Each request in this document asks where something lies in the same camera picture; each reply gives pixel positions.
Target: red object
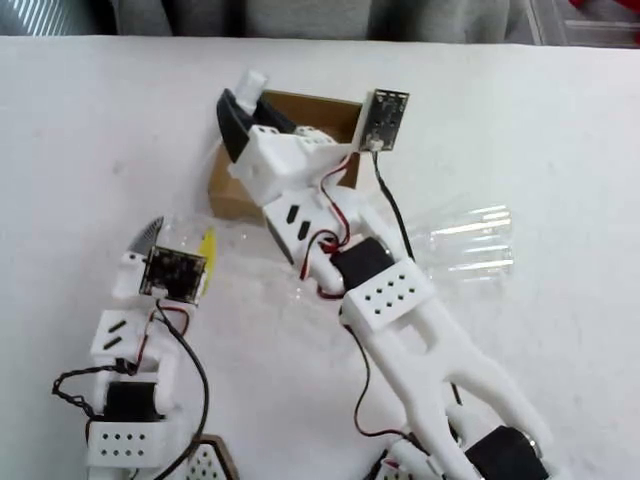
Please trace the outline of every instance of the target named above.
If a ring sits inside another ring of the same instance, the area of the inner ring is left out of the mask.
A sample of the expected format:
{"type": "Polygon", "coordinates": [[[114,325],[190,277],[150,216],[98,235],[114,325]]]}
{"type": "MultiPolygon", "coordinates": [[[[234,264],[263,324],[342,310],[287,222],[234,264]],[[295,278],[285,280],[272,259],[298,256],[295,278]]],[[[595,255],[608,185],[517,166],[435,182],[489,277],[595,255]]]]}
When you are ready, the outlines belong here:
{"type": "Polygon", "coordinates": [[[616,2],[630,8],[634,12],[640,13],[640,0],[616,0],[616,2]]]}

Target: hole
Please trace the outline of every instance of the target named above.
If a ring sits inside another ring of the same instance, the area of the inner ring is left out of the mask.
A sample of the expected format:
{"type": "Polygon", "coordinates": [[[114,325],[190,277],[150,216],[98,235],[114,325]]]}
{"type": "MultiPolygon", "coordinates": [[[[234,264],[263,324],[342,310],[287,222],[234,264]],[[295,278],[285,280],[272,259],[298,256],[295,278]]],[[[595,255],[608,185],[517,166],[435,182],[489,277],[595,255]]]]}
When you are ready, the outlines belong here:
{"type": "Polygon", "coordinates": [[[298,230],[298,240],[304,240],[307,238],[307,234],[309,233],[309,228],[311,227],[311,222],[309,220],[305,220],[300,225],[300,230],[298,230]]]}
{"type": "Polygon", "coordinates": [[[122,341],[122,337],[121,336],[117,336],[116,338],[114,338],[113,340],[109,340],[107,343],[105,343],[102,348],[104,350],[109,350],[111,347],[113,347],[114,345],[117,345],[118,343],[120,343],[122,341]]]}
{"type": "Polygon", "coordinates": [[[300,210],[300,207],[298,205],[291,205],[291,208],[289,209],[289,214],[287,215],[287,223],[289,225],[291,225],[293,222],[296,221],[296,217],[298,216],[299,210],[300,210]]]}

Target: cable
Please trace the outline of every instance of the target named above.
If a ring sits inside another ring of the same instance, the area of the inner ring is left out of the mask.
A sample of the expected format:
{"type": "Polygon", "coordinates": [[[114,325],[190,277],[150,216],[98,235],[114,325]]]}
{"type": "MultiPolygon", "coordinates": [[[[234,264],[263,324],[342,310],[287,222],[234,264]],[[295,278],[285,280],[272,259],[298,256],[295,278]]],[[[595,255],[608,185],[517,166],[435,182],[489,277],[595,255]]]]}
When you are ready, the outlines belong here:
{"type": "Polygon", "coordinates": [[[362,393],[360,394],[360,398],[358,398],[358,402],[356,403],[356,408],[353,411],[353,423],[355,424],[356,429],[358,430],[358,432],[360,432],[360,435],[363,435],[363,436],[369,437],[369,438],[381,437],[383,435],[398,435],[398,436],[402,437],[404,440],[406,440],[407,442],[411,443],[418,450],[424,452],[424,449],[422,448],[422,446],[418,442],[416,442],[415,439],[411,438],[409,435],[407,435],[406,433],[404,433],[404,432],[402,432],[400,430],[397,430],[397,429],[394,429],[394,428],[387,428],[387,429],[384,429],[384,430],[379,430],[377,432],[367,432],[366,430],[364,430],[360,426],[360,421],[358,420],[358,414],[360,413],[360,406],[362,405],[362,400],[364,400],[364,396],[367,394],[367,391],[369,390],[369,383],[371,381],[371,366],[369,365],[369,359],[367,358],[367,354],[364,351],[364,347],[362,346],[362,343],[360,343],[360,340],[358,339],[356,334],[353,332],[351,327],[345,325],[344,328],[347,330],[347,332],[349,332],[351,334],[351,336],[353,337],[353,340],[356,342],[356,345],[358,345],[358,349],[360,350],[360,353],[362,354],[362,360],[364,360],[364,367],[365,367],[365,370],[367,372],[366,381],[364,383],[364,388],[362,389],[362,393]]]}
{"type": "Polygon", "coordinates": [[[89,402],[87,402],[84,396],[69,395],[68,393],[60,390],[60,387],[62,386],[62,382],[64,382],[68,378],[77,377],[80,375],[91,375],[98,372],[115,372],[120,374],[133,375],[136,372],[136,366],[132,363],[118,359],[116,360],[115,365],[100,365],[98,367],[89,367],[82,370],[71,370],[69,372],[64,372],[53,382],[51,393],[61,398],[65,402],[73,405],[74,407],[82,408],[87,417],[89,417],[90,420],[93,420],[97,418],[98,415],[96,415],[93,407],[89,404],[89,402]]]}
{"type": "Polygon", "coordinates": [[[204,425],[207,422],[207,415],[209,414],[209,381],[207,380],[207,374],[200,363],[197,355],[193,351],[193,349],[189,346],[187,341],[182,337],[180,332],[176,330],[176,328],[171,324],[167,315],[164,313],[164,307],[160,306],[160,300],[156,300],[156,309],[160,312],[162,318],[159,318],[158,321],[162,322],[168,329],[169,333],[182,345],[182,348],[185,349],[196,369],[198,370],[198,374],[202,379],[202,389],[204,393],[203,404],[202,404],[202,416],[200,417],[200,423],[198,424],[198,428],[194,433],[191,441],[185,447],[183,452],[173,461],[171,464],[165,468],[154,480],[163,480],[167,478],[169,475],[173,473],[173,471],[180,466],[182,462],[184,462],[196,448],[198,448],[198,439],[202,435],[204,430],[204,425]]]}
{"type": "MultiPolygon", "coordinates": [[[[300,269],[300,280],[305,280],[309,275],[309,272],[311,270],[311,260],[309,258],[309,254],[311,252],[311,247],[313,246],[318,236],[322,234],[328,235],[328,238],[325,237],[324,243],[321,245],[323,252],[327,254],[336,253],[340,249],[340,247],[344,247],[351,241],[351,225],[349,224],[349,221],[347,220],[347,217],[342,211],[342,209],[331,198],[331,196],[327,192],[324,185],[327,178],[329,178],[331,175],[341,172],[342,170],[346,170],[349,167],[351,158],[352,158],[352,154],[345,156],[336,167],[334,167],[332,170],[327,172],[320,180],[320,191],[327,198],[331,206],[331,210],[336,215],[336,217],[338,217],[338,221],[342,224],[342,227],[344,228],[344,232],[345,232],[344,238],[340,240],[337,233],[326,228],[315,232],[307,245],[307,251],[305,253],[304,260],[302,262],[302,268],[300,269]]],[[[318,289],[317,292],[319,297],[328,299],[328,300],[335,300],[338,298],[342,298],[344,296],[344,294],[342,296],[327,294],[323,292],[322,289],[318,289]]]]}
{"type": "MultiPolygon", "coordinates": [[[[393,210],[393,214],[396,217],[396,222],[398,222],[398,226],[400,227],[400,234],[402,235],[402,241],[404,242],[404,248],[407,251],[407,255],[411,257],[411,260],[415,262],[416,258],[413,254],[413,249],[411,248],[411,242],[409,241],[409,235],[407,234],[407,229],[404,225],[404,220],[402,219],[402,214],[400,213],[400,208],[393,198],[393,194],[387,184],[384,182],[382,175],[380,174],[380,168],[378,166],[378,152],[371,152],[373,157],[373,167],[376,171],[376,178],[378,179],[378,184],[380,185],[380,190],[382,194],[385,196],[389,205],[391,205],[391,209],[393,210]]],[[[453,396],[458,405],[462,405],[462,398],[460,398],[460,391],[458,390],[458,386],[455,383],[451,384],[451,390],[453,391],[453,396]]]]}

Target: white table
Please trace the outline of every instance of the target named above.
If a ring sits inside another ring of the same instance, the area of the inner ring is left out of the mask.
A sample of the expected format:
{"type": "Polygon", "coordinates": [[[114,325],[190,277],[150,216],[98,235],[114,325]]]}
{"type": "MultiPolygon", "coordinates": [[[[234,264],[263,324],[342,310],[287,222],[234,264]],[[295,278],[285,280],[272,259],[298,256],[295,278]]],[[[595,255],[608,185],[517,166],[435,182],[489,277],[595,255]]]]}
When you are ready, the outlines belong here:
{"type": "MultiPolygon", "coordinates": [[[[202,208],[215,102],[247,67],[281,90],[411,92],[382,157],[406,216],[470,192],[516,218],[517,273],[500,308],[461,323],[549,420],[577,479],[637,478],[637,52],[2,38],[0,65],[2,478],[83,478],[81,412],[51,382],[89,364],[138,228],[202,208]]],[[[225,437],[243,478],[357,479],[383,443],[352,426],[364,372],[337,307],[292,299],[288,266],[275,252],[252,257],[243,232],[223,232],[190,337],[214,385],[207,430],[225,437]]],[[[185,371],[195,416],[200,389],[185,371]]],[[[373,383],[363,422],[400,425],[398,402],[373,383]]]]}

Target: brown cardboard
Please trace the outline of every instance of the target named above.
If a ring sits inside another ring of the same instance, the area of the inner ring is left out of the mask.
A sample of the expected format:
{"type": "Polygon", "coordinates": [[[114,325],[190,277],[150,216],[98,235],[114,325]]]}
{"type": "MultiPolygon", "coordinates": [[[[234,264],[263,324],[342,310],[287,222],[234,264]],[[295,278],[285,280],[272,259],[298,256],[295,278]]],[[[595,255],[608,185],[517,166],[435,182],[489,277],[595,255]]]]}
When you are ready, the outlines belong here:
{"type": "MultiPolygon", "coordinates": [[[[362,108],[360,103],[286,92],[266,91],[265,97],[296,124],[322,130],[339,143],[351,143],[362,108]]],[[[209,180],[209,202],[213,214],[219,218],[261,223],[261,210],[249,199],[242,184],[231,178],[227,171],[229,163],[229,154],[221,145],[209,180]]],[[[358,167],[359,160],[356,158],[351,161],[340,184],[355,188],[358,167]]]]}

